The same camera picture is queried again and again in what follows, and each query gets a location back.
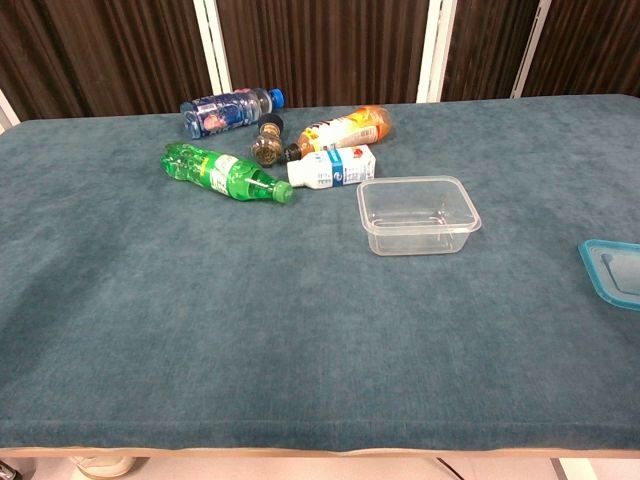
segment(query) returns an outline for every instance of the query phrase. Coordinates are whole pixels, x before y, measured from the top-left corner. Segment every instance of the white wall trim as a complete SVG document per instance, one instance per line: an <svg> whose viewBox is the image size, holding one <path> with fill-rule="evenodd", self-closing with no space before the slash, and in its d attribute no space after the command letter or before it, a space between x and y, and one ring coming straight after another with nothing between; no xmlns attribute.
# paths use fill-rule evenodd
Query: white wall trim
<svg viewBox="0 0 640 480"><path fill-rule="evenodd" d="M4 92L0 90L0 133L9 129L9 127L18 125L20 119L13 110L13 107L4 96Z"/></svg>
<svg viewBox="0 0 640 480"><path fill-rule="evenodd" d="M424 33L416 103L439 102L458 0L432 0Z"/></svg>
<svg viewBox="0 0 640 480"><path fill-rule="evenodd" d="M431 0L427 13L427 28L424 31L424 45L422 46L422 63L420 64L420 80L418 81L418 93L416 103L426 103L431 80L431 68L433 66L433 51L436 48L436 35L438 34L438 20L440 19L440 6L442 0Z"/></svg>
<svg viewBox="0 0 640 480"><path fill-rule="evenodd" d="M218 77L223 92L231 92L231 77L229 75L229 65L227 63L227 52L224 48L224 37L220 27L220 16L218 15L218 5L216 0L204 0L209 17L209 30L213 41L213 51L216 54L216 64L218 65Z"/></svg>
<svg viewBox="0 0 640 480"><path fill-rule="evenodd" d="M214 95L231 92L231 77L215 0L193 0Z"/></svg>
<svg viewBox="0 0 640 480"><path fill-rule="evenodd" d="M527 47L524 50L524 55L520 62L520 68L518 69L516 80L513 82L511 98L520 98L522 96L522 90L524 90L524 85L527 83L527 76L529 75L531 62L536 54L536 48L538 48L538 42L540 41L540 35L544 28L544 22L547 20L547 13L549 13L551 1L552 0L540 0L538 2L538 10L536 10L536 16L533 19L533 24L531 25L531 32L529 32Z"/></svg>

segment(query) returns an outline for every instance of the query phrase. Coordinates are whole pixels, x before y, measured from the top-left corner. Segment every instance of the floor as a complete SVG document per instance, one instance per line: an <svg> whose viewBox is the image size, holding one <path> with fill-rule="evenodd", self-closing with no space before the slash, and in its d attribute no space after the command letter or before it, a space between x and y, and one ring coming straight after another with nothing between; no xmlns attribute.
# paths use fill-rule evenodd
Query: floor
<svg viewBox="0 0 640 480"><path fill-rule="evenodd" d="M3 458L24 480L69 480L65 458ZM558 480L548 458L445 458L465 480ZM640 480L640 460L592 459L598 480ZM435 459L151 458L123 480L457 480Z"/></svg>

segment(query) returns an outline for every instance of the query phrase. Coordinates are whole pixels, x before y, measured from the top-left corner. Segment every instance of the small glass jar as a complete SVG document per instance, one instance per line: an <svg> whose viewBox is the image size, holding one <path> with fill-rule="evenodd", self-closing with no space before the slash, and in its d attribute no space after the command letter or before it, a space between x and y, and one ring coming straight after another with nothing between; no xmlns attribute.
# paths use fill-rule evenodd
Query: small glass jar
<svg viewBox="0 0 640 480"><path fill-rule="evenodd" d="M284 122L275 113L263 115L258 120L260 134L251 145L251 154L263 167L270 167L282 158L280 133Z"/></svg>

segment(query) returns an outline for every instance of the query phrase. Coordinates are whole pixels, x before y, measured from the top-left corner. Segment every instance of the green bottle cap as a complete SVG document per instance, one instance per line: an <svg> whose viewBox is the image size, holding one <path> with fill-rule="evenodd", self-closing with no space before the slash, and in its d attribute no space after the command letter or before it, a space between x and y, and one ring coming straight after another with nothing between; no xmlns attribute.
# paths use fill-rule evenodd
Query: green bottle cap
<svg viewBox="0 0 640 480"><path fill-rule="evenodd" d="M278 203L289 203L293 196L293 187L287 182L278 182L273 187L273 199Z"/></svg>

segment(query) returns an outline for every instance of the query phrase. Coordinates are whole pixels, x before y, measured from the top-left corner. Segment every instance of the bottle label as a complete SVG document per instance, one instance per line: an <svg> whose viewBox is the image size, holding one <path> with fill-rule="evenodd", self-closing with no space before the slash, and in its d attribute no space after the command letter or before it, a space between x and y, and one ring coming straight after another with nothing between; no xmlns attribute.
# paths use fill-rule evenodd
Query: bottle label
<svg viewBox="0 0 640 480"><path fill-rule="evenodd" d="M245 89L193 100L191 103L205 135L251 123L251 95L250 90Z"/></svg>
<svg viewBox="0 0 640 480"><path fill-rule="evenodd" d="M237 161L238 159L231 155L220 155L216 158L214 168L209 170L209 182L213 190L229 196L227 178L231 167L233 167Z"/></svg>
<svg viewBox="0 0 640 480"><path fill-rule="evenodd" d="M360 183L375 175L376 158L366 145L309 154L316 162L314 188Z"/></svg>
<svg viewBox="0 0 640 480"><path fill-rule="evenodd" d="M361 122L349 117L314 123L304 133L316 152L375 143L378 140L378 127L362 126Z"/></svg>

